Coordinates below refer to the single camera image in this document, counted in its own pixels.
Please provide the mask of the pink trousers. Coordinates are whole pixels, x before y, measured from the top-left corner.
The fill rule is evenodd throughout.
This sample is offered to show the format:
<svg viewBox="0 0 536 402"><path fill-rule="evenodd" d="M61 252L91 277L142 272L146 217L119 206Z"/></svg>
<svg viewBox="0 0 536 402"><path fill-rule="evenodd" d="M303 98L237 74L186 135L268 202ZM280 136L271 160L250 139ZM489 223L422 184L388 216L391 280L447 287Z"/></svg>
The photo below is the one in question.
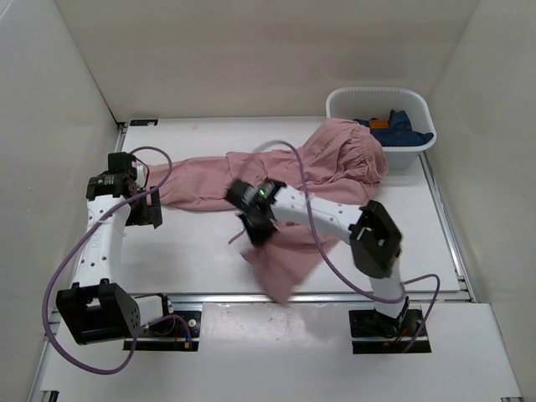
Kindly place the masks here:
<svg viewBox="0 0 536 402"><path fill-rule="evenodd" d="M296 152L228 152L153 165L148 169L148 184L160 188L160 200L169 207L194 212L230 210L225 192L242 166L247 167L241 176L247 183L259 185L275 179L296 189L308 188L311 196L353 205L366 204L388 172L383 148L366 126L327 119ZM241 255L253 266L263 292L285 305L320 263L319 250L329 251L338 243L329 234L318 237L319 246L306 226L284 223L266 245L250 247Z"/></svg>

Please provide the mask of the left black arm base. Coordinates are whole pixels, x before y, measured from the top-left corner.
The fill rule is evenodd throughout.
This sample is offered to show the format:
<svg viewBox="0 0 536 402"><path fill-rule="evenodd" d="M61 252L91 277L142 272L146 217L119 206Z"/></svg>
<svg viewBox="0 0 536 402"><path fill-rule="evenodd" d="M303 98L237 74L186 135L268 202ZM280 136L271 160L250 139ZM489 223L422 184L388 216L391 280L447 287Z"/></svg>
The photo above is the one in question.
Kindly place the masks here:
<svg viewBox="0 0 536 402"><path fill-rule="evenodd" d="M173 317L145 327L137 338L136 351L198 351L202 327L201 304L174 304Z"/></svg>

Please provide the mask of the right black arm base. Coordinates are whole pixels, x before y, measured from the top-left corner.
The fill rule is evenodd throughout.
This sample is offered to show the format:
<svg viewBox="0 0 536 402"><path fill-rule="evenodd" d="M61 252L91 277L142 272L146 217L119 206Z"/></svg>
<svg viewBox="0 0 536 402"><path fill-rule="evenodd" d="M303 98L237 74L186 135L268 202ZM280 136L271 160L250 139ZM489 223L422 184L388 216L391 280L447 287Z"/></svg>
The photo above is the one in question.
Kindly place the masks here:
<svg viewBox="0 0 536 402"><path fill-rule="evenodd" d="M348 312L353 354L431 353L426 327L419 334L423 313L410 308L401 323L379 317L375 310Z"/></svg>

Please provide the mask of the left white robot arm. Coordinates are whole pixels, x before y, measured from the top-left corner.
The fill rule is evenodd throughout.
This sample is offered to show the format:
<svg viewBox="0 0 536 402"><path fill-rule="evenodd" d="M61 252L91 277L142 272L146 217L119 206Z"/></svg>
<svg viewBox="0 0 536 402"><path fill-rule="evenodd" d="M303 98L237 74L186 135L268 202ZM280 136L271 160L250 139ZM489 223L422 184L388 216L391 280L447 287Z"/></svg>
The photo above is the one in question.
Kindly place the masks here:
<svg viewBox="0 0 536 402"><path fill-rule="evenodd" d="M167 296L134 297L113 281L125 228L162 224L159 193L130 200L141 191L130 173L102 173L89 180L88 228L94 232L83 244L71 287L56 296L60 315L80 345L132 338L145 326L157 335L174 329L176 316Z"/></svg>

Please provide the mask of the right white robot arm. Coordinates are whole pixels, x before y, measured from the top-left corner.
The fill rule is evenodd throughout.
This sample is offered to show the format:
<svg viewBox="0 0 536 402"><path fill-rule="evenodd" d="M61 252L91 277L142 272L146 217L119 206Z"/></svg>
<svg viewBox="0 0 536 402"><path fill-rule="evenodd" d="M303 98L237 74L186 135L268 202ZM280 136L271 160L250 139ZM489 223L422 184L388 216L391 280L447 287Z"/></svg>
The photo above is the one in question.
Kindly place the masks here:
<svg viewBox="0 0 536 402"><path fill-rule="evenodd" d="M235 180L225 200L239 210L245 231L257 248L284 222L305 225L314 240L322 232L349 245L355 267L370 280L374 302L372 310L358 317L360 331L365 337L399 335L409 308L399 273L402 234L380 202L338 204L271 179L259 187Z"/></svg>

